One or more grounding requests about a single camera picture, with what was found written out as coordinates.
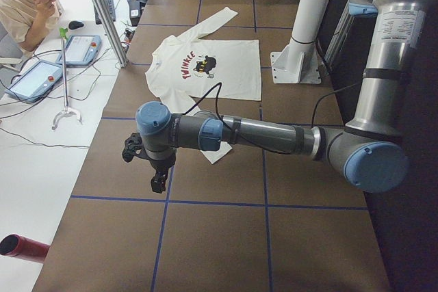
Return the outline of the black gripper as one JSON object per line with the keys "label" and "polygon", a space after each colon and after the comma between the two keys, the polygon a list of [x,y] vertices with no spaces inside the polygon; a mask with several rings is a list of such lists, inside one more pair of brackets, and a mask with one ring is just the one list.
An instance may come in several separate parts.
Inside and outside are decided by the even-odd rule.
{"label": "black gripper", "polygon": [[151,179],[151,189],[155,193],[162,194],[166,190],[166,181],[169,169],[175,165],[176,159],[150,160],[155,175]]}

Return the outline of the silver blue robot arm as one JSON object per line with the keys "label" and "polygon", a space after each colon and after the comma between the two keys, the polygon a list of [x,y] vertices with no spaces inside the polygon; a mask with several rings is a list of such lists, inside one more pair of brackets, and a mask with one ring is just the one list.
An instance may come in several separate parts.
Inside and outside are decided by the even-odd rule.
{"label": "silver blue robot arm", "polygon": [[375,15],[354,118],[343,129],[285,126],[218,112],[173,114],[151,101],[136,112],[137,132],[125,141],[123,159],[146,159],[155,169],[151,188],[166,188],[179,147],[216,152],[222,142],[256,146],[284,155],[324,161],[355,187],[384,192],[405,178],[409,160],[401,149],[396,116],[426,13],[437,0],[349,0],[350,13]]}

